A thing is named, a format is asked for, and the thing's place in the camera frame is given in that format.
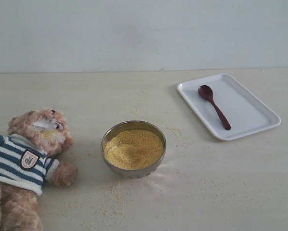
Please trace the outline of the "dark red wooden spoon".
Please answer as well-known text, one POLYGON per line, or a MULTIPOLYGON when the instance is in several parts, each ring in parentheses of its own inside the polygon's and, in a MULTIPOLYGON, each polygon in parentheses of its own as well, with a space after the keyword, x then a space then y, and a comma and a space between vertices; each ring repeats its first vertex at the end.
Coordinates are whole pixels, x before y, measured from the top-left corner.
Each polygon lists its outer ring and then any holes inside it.
POLYGON ((213 100, 213 90, 208 85, 201 85, 198 88, 198 94, 214 107, 223 127, 226 130, 231 130, 231 125, 229 124, 227 118, 224 116, 223 112, 219 109, 213 100))

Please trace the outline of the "beige teddy bear striped sweater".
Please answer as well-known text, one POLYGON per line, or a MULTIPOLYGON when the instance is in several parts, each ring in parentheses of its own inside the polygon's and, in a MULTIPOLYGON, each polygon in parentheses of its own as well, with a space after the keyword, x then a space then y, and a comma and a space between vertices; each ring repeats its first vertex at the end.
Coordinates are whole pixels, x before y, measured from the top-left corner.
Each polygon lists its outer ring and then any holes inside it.
POLYGON ((63 113, 51 108, 26 112, 0 135, 0 231, 41 231, 38 197, 49 182, 69 186, 78 174, 56 155, 73 143, 63 113))

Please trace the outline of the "round metal bowl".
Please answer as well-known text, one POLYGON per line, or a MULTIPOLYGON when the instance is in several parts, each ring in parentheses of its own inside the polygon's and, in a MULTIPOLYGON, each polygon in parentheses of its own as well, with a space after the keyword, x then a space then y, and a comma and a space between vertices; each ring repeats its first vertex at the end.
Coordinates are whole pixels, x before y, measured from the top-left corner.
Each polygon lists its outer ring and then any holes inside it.
POLYGON ((138 179, 142 177, 146 177, 150 175, 152 172, 154 172, 158 166, 161 164, 166 152, 166 138, 162 131, 156 127, 155 125, 146 122, 146 121, 140 121, 140 120, 130 120, 130 121, 124 121, 121 122, 112 128, 110 128, 105 135, 102 138, 101 141, 101 155, 102 158, 105 161, 105 164, 115 173, 123 176, 124 178, 129 178, 129 179, 138 179), (153 165, 146 167, 144 169, 139 169, 139 170, 126 170, 126 169, 121 169, 118 168, 114 165, 112 165, 104 156, 104 151, 103 147, 104 145, 109 142, 112 138, 116 137, 120 132, 127 131, 127 130, 132 130, 132 129, 143 129, 143 130, 148 130, 153 133, 155 133, 162 141, 163 147, 164 147, 164 152, 161 158, 154 163, 153 165))

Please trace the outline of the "yellow millet grain in bowl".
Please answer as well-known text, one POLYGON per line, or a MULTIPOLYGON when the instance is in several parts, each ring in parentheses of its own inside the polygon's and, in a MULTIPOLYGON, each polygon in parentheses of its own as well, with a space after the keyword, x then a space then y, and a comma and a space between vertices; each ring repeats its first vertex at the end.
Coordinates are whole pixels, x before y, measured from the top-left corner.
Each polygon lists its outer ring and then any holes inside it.
POLYGON ((120 132, 104 147, 105 158, 114 166, 139 170, 156 163, 164 152, 161 139, 153 132, 132 129, 120 132))

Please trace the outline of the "white rectangular plastic tray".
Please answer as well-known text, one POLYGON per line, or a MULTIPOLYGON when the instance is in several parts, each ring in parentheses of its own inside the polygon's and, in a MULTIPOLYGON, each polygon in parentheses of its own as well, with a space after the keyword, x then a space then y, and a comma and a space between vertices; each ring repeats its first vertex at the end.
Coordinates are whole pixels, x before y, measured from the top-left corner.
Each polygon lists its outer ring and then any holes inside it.
POLYGON ((232 141, 275 128, 281 118, 229 74, 217 74, 179 83, 177 90, 206 128, 222 141, 232 141), (214 107, 199 93, 201 85, 213 91, 213 100, 225 114, 231 129, 226 130, 214 107))

